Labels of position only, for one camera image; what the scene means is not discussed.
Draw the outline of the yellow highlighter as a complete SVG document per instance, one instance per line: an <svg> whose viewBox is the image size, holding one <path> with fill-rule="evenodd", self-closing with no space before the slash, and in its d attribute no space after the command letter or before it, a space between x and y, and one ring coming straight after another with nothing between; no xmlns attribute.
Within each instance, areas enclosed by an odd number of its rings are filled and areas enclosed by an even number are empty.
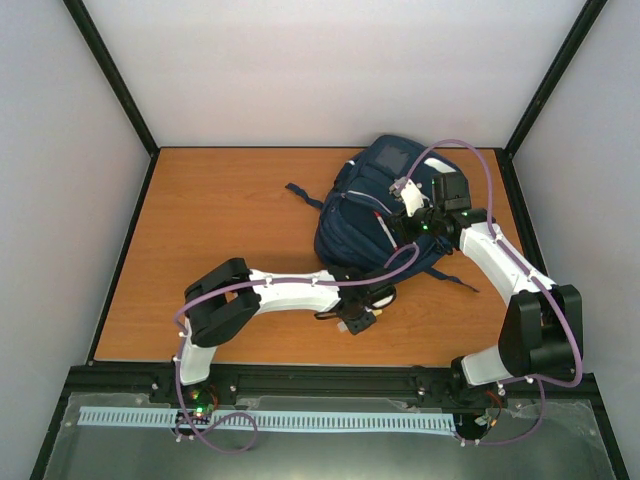
<svg viewBox="0 0 640 480"><path fill-rule="evenodd" d="M382 310L364 310L351 316L346 316L338 323L340 332L349 332L357 335L367 330L376 323L377 317L382 314Z"/></svg>

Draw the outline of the navy blue backpack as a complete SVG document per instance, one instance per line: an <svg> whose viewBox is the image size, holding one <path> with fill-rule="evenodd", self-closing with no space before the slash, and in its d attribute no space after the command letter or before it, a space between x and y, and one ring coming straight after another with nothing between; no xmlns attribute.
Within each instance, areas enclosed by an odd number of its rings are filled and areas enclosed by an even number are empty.
<svg viewBox="0 0 640 480"><path fill-rule="evenodd" d="M412 250L392 256L410 242L389 221L404 207L390 192L392 184L409 175L424 203L432 205L433 177L460 170L436 152L423 156L425 149L405 137L378 137L343 165L322 201L293 183L286 185L287 190L320 211L314 250L324 265L355 267L369 273L385 263L395 270L411 258Z"/></svg>

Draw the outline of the red cap marker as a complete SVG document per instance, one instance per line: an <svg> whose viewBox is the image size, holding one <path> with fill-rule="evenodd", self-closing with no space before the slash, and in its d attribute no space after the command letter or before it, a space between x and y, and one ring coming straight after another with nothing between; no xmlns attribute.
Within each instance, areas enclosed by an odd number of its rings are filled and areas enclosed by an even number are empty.
<svg viewBox="0 0 640 480"><path fill-rule="evenodd" d="M396 243L391 231L389 230L387 224L385 223L382 215L377 211L374 211L374 215L375 215L375 217L377 219L377 222L379 223L383 233L385 234L386 238L388 239L392 249L394 251L397 251L398 250L398 245L397 245L397 243Z"/></svg>

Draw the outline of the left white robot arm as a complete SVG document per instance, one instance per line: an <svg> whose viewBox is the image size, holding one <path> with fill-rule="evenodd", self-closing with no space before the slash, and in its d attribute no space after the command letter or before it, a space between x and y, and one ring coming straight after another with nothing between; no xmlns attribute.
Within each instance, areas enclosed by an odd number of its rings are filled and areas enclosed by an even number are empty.
<svg viewBox="0 0 640 480"><path fill-rule="evenodd" d="M332 266L308 274L274 274L230 259L185 290L176 316L184 339L172 388L186 402L208 390L210 364L219 346L233 339L255 316L306 310L319 319L339 319L356 335L376 322L396 299L385 270L364 274Z"/></svg>

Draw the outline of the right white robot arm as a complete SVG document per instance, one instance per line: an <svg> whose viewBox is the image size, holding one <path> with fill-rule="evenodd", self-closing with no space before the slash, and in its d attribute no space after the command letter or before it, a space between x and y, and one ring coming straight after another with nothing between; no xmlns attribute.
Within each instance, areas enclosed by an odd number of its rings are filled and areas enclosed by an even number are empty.
<svg viewBox="0 0 640 480"><path fill-rule="evenodd" d="M462 173L439 173L431 186L431 202L426 204L412 180L396 180L389 191L404 206L391 217L391 226L409 240L426 234L448 240L478 266L507 307L497 344L459 360L456 368L465 383L479 387L539 379L557 384L551 370L571 367L574 377L564 385L579 384L582 300L577 289L541 274L510 244L487 210L472 206Z"/></svg>

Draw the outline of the small circuit board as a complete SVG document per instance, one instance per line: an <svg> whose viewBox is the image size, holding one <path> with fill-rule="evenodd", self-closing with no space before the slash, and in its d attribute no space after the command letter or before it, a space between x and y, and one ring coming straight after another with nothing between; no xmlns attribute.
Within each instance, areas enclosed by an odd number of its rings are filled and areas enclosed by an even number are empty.
<svg viewBox="0 0 640 480"><path fill-rule="evenodd" d="M219 408L217 394L211 389L195 392L191 398L194 404L189 415L196 419L210 417Z"/></svg>

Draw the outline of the right black frame post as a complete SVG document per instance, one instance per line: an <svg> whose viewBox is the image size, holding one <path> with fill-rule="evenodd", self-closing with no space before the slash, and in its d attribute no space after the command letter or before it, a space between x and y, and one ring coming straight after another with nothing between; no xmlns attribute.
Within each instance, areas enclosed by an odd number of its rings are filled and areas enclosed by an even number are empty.
<svg viewBox="0 0 640 480"><path fill-rule="evenodd" d="M510 162L515 159L607 3L607 0L584 2L504 147L505 156Z"/></svg>

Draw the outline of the black frame post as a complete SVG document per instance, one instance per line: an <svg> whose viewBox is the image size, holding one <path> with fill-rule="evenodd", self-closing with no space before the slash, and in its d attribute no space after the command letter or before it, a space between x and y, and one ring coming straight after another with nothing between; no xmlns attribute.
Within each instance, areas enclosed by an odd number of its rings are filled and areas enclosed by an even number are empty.
<svg viewBox="0 0 640 480"><path fill-rule="evenodd" d="M584 2L504 147L505 156L510 162L515 159L607 3L607 0Z"/></svg>
<svg viewBox="0 0 640 480"><path fill-rule="evenodd" d="M156 158L160 148L85 3L81 0L63 0L62 3L109 84L145 152L150 159Z"/></svg>

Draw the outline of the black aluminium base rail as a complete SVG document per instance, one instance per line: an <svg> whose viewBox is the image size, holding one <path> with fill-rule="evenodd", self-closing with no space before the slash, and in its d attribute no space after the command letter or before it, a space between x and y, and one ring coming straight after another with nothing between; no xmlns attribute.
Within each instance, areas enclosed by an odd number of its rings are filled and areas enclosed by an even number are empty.
<svg viewBox="0 0 640 480"><path fill-rule="evenodd" d="M70 369L62 394L143 394L153 403L176 406L181 391L187 406L233 405L242 399L277 397L345 397L399 400L411 406L446 412L478 411L499 397L537 400L535 383L492 382L468 387L449 368L336 367L216 364L209 377L193 386L176 386L171 363L97 362Z"/></svg>

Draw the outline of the left black frame post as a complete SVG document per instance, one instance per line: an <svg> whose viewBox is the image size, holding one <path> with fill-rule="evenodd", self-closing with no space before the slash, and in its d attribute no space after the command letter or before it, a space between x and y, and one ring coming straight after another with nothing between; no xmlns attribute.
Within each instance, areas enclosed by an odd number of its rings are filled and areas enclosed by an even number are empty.
<svg viewBox="0 0 640 480"><path fill-rule="evenodd" d="M109 84L145 152L150 159L156 158L160 148L85 3L81 0L63 0L62 3Z"/></svg>

